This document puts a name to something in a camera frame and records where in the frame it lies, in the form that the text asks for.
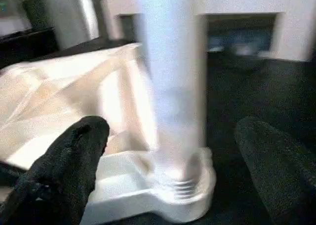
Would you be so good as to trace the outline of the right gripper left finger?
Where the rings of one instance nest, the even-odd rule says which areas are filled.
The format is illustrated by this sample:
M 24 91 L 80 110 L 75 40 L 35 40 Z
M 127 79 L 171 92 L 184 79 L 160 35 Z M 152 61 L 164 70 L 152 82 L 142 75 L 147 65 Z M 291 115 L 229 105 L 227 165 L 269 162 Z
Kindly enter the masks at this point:
M 110 127 L 86 116 L 68 127 L 17 180 L 0 207 L 2 225 L 78 225 Z

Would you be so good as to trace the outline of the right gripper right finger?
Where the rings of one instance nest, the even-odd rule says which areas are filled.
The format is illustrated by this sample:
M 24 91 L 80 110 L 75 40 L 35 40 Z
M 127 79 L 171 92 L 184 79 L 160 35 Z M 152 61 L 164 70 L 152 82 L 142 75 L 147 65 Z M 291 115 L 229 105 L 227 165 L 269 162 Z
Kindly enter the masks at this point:
M 276 225 L 316 223 L 316 156 L 288 133 L 255 117 L 237 122 L 235 140 Z

